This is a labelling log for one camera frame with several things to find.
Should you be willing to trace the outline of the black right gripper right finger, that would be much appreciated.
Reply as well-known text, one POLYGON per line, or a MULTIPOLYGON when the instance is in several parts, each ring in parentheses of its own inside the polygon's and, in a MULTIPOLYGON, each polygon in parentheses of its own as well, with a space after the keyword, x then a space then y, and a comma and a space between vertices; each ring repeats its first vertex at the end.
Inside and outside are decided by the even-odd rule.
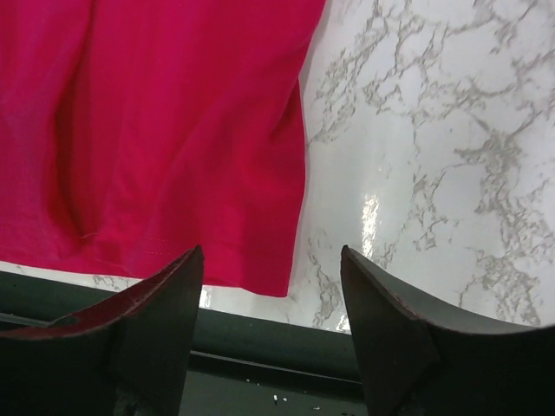
POLYGON ((553 414, 553 327, 461 309, 350 247, 341 281, 369 414, 553 414))

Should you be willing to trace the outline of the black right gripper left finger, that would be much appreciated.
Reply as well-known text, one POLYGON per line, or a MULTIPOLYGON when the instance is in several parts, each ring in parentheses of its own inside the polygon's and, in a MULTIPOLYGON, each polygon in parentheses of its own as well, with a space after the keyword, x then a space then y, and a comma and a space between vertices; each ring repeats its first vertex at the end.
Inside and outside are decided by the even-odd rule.
POLYGON ((117 293, 2 274, 2 414, 178 414, 203 272, 194 248, 117 293))

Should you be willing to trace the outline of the magenta pink t-shirt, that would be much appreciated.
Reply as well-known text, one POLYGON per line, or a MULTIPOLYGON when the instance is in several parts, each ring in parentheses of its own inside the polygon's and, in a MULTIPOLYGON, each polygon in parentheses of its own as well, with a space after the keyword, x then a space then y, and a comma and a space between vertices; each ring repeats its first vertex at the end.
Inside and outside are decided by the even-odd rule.
POLYGON ((1 258, 287 295, 321 1, 4 1, 1 258))

